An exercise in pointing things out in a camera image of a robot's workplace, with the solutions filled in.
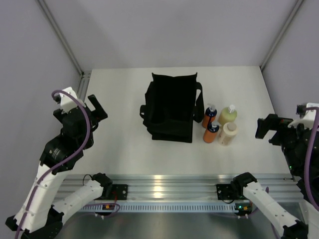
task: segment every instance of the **gray floor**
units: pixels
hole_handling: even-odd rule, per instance
[[[282,205],[302,219],[297,204]],[[76,214],[57,239],[274,239],[269,221],[260,213],[250,219],[205,213],[122,213],[102,220]]]

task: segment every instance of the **white tabletop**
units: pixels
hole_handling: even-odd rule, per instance
[[[203,141],[205,129],[194,122],[193,143],[152,140],[139,115],[151,73],[170,76],[198,72],[205,107],[234,104],[239,133],[229,146]],[[259,67],[187,67],[97,69],[92,71],[87,96],[95,94],[109,117],[94,132],[94,145],[84,151],[73,174],[138,175],[289,173],[284,155],[272,146],[268,133],[255,139],[257,119],[273,113]]]

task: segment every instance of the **white wall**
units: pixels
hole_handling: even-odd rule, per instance
[[[319,1],[307,0],[263,75],[275,112],[295,118],[296,105],[319,103]]]
[[[295,0],[47,0],[86,70],[260,65]]]
[[[0,235],[32,186],[47,141],[60,124],[51,92],[77,87],[78,75],[34,0],[0,4]]]

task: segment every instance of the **white bottle cap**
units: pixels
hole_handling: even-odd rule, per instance
[[[229,123],[227,128],[229,131],[235,131],[237,129],[237,125],[235,123]]]
[[[216,110],[216,106],[215,105],[212,105],[212,104],[208,104],[209,105],[209,110],[210,111],[215,111]]]
[[[228,107],[228,112],[233,113],[235,111],[236,107],[234,105],[230,105]]]

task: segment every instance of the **green bottle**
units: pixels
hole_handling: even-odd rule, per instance
[[[218,122],[224,126],[228,122],[234,122],[237,117],[237,111],[235,110],[234,105],[223,108],[218,118]]]

